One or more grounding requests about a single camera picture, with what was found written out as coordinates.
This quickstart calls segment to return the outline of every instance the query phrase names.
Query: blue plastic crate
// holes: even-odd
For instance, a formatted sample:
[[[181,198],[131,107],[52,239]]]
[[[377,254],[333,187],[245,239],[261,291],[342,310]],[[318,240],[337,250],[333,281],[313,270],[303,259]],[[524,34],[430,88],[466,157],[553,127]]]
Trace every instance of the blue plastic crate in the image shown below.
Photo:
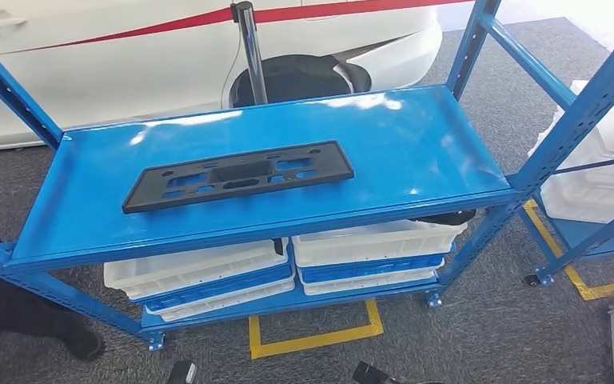
[[[327,282],[342,278],[358,278],[371,274],[383,274],[402,270],[438,268],[444,261],[444,255],[430,254],[405,258],[386,258],[367,262],[347,262],[329,266],[311,266],[300,268],[300,272],[303,282]]]
[[[278,280],[290,278],[293,275],[293,255],[289,253],[288,260],[278,266],[271,266],[261,270],[255,270],[245,274],[238,274],[229,278],[222,278],[214,282],[207,282],[182,288],[180,290],[172,290],[163,294],[148,296],[132,302],[140,302],[144,304],[148,310],[158,311],[195,302],[204,298],[212,298],[220,294],[228,294],[235,290],[244,290],[268,284]]]

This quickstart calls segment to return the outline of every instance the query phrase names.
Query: black pants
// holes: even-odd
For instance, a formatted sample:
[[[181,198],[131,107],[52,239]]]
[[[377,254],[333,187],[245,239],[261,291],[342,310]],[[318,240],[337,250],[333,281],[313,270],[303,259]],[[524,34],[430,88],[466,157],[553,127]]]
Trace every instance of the black pants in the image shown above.
[[[59,337],[71,330],[71,320],[64,307],[0,279],[0,330]]]

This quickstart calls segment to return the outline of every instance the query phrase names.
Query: black shoe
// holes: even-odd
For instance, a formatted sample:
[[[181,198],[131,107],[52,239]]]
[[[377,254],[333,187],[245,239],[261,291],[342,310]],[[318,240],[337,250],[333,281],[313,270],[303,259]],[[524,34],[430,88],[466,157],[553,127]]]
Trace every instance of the black shoe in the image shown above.
[[[67,350],[83,362],[91,362],[105,351],[105,343],[100,335],[89,330],[82,322],[77,322],[69,332],[58,336]]]

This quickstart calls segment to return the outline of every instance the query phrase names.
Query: metal shelf tray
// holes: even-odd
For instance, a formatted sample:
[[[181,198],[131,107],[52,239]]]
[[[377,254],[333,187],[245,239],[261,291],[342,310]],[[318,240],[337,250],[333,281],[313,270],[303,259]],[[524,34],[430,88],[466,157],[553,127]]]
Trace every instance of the metal shelf tray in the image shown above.
[[[337,140],[349,180],[134,214],[143,169]],[[66,132],[9,268],[50,270],[509,202],[445,86],[285,102]]]

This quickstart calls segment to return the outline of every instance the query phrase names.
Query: red stripe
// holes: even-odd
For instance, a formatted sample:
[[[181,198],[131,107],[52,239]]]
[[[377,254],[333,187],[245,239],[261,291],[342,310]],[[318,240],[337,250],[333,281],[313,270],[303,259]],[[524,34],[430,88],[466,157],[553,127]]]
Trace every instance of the red stripe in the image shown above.
[[[377,12],[380,10],[399,10],[404,8],[414,8],[418,6],[435,6],[440,4],[450,4],[454,2],[467,2],[471,0],[360,0],[356,2],[336,2],[331,4],[317,4],[314,6],[289,6],[286,8],[275,8],[273,10],[256,10],[255,21],[261,22],[283,22],[287,20],[298,20],[301,18],[320,18],[325,16],[337,16],[341,14],[361,14],[366,12]],[[86,40],[77,40],[75,42],[65,42],[52,46],[41,46],[38,48],[30,48],[28,50],[16,50],[8,52],[10,54],[17,52],[27,52],[30,50],[44,50],[47,48],[58,48],[61,46],[76,46],[78,44],[86,44],[89,42],[104,42],[117,38],[132,38],[145,34],[158,34],[170,30],[181,30],[184,28],[192,28],[195,26],[206,26],[219,22],[227,22],[232,20],[232,13],[229,8],[214,10],[206,14],[198,14],[188,18],[173,20],[172,22],[164,22],[155,26],[147,26],[136,30],[128,30],[118,34],[107,34],[97,38],[88,38]]]

